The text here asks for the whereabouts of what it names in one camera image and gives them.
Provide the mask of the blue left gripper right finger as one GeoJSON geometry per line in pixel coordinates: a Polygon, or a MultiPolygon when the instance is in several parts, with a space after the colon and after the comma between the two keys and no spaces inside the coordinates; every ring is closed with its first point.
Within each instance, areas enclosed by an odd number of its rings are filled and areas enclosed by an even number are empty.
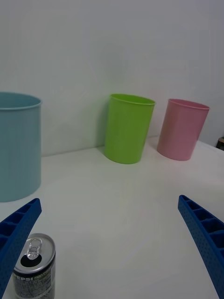
{"type": "Polygon", "coordinates": [[[178,210],[197,246],[220,299],[224,298],[224,223],[185,195],[178,210]]]}

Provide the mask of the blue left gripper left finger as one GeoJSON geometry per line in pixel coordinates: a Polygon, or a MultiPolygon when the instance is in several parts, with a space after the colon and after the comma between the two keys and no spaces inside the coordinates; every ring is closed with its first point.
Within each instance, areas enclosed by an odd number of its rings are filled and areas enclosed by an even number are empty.
{"type": "Polygon", "coordinates": [[[35,198],[0,223],[0,296],[4,295],[26,240],[42,212],[35,198]]]}

